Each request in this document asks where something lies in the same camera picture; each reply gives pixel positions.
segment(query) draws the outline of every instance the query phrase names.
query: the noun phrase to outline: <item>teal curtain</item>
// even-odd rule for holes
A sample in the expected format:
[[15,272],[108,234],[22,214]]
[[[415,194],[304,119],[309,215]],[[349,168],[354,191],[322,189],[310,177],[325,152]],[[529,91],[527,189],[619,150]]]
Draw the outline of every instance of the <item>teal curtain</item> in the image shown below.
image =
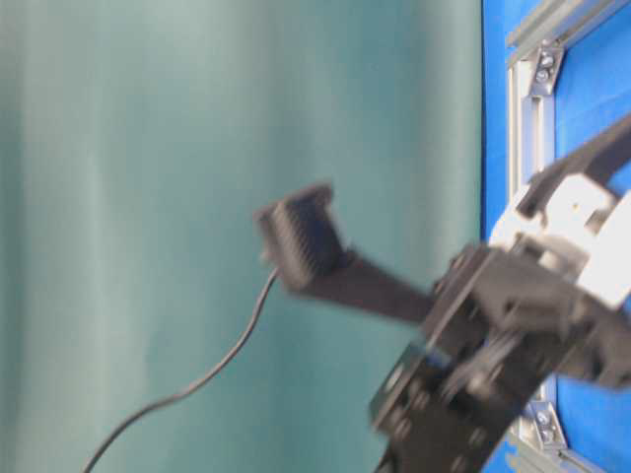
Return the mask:
[[[0,471],[78,472],[216,363],[286,192],[330,180],[348,240],[429,287],[479,233],[480,42],[457,0],[0,0]],[[414,336],[276,288],[96,471],[372,471]]]

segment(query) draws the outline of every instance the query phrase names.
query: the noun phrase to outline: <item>blue surface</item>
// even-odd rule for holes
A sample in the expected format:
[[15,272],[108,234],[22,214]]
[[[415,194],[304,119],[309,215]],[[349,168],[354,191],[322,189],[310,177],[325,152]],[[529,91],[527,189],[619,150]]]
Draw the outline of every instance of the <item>blue surface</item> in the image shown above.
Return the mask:
[[[506,204],[506,34],[537,4],[484,2],[485,234]],[[563,157],[631,112],[631,6],[620,10],[567,54],[557,84],[556,155]],[[631,167],[612,180],[631,187]],[[609,473],[631,471],[631,393],[561,378],[559,412],[570,446]],[[508,471],[500,455],[487,471]]]

